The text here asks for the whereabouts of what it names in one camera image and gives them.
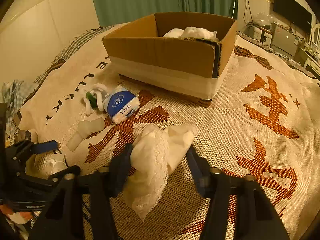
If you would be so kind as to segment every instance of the blue label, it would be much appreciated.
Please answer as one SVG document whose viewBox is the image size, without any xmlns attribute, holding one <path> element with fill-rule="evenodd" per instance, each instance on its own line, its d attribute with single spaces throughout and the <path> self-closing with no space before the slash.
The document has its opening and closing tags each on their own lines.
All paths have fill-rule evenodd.
<svg viewBox="0 0 320 240">
<path fill-rule="evenodd" d="M 134 98 L 135 98 L 135 95 L 127 90 L 115 93 L 114 95 L 111 96 L 108 103 L 108 107 L 107 107 L 108 115 L 111 118 L 114 117 L 116 113 L 118 113 L 119 111 L 122 111 L 122 109 Z"/>
</svg>

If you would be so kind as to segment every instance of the open cardboard box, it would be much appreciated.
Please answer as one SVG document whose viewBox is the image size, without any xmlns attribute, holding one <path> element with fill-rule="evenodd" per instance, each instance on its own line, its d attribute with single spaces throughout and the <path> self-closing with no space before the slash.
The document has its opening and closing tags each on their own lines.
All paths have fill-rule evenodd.
<svg viewBox="0 0 320 240">
<path fill-rule="evenodd" d="M 163 38 L 174 28 L 189 26 L 217 31 L 219 42 Z M 155 13 L 113 31 L 102 42 L 119 74 L 209 102 L 226 75 L 236 29 L 236 20 L 225 16 Z"/>
</svg>

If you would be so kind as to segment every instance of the television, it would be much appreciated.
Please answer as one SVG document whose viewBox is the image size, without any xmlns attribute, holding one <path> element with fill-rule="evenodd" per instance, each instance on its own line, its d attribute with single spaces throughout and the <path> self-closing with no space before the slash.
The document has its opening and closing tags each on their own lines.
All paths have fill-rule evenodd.
<svg viewBox="0 0 320 240">
<path fill-rule="evenodd" d="M 295 0 L 274 0 L 273 11 L 288 19 L 307 34 L 310 34 L 312 15 Z"/>
</svg>

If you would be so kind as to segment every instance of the white appliance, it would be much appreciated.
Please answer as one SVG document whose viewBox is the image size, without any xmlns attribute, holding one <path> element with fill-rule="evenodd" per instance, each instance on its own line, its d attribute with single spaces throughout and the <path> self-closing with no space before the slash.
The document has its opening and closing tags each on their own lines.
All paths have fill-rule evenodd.
<svg viewBox="0 0 320 240">
<path fill-rule="evenodd" d="M 259 29 L 256 26 L 251 26 L 249 28 L 248 35 L 254 39 L 257 39 L 258 41 L 262 42 L 263 44 L 266 44 L 269 47 L 271 45 L 272 35 L 267 33 L 264 30 Z"/>
</svg>

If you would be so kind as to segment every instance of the woven blanket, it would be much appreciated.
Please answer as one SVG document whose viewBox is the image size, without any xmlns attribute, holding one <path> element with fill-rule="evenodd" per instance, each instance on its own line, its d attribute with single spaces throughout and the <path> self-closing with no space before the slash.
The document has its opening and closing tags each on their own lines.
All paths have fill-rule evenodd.
<svg viewBox="0 0 320 240">
<path fill-rule="evenodd" d="M 291 69 L 282 59 L 237 36 L 228 73 L 208 108 L 164 90 L 122 81 L 101 39 L 121 25 L 82 46 L 59 69 L 50 72 L 37 93 L 20 110 L 19 128 L 32 140 L 56 140 L 59 149 L 29 160 L 27 173 L 46 177 L 44 158 L 65 154 L 67 164 L 82 175 L 108 165 L 146 125 L 160 129 L 192 124 L 199 133 L 194 147 L 212 167 L 232 176 L 252 174 L 273 203 L 290 239 L 299 239 L 320 208 L 320 84 Z M 106 113 L 85 115 L 79 90 L 95 83 L 121 84 L 141 105 L 127 120 L 114 125 Z M 83 140 L 71 152 L 67 141 L 79 121 L 103 117 L 105 129 Z M 111 198 L 116 227 L 124 240 L 198 239 L 209 199 L 196 192 L 185 159 L 170 175 L 158 205 L 142 222 L 124 203 Z M 84 196 L 84 227 L 92 239 L 90 201 Z M 228 231 L 232 239 L 236 196 L 230 197 Z"/>
</svg>

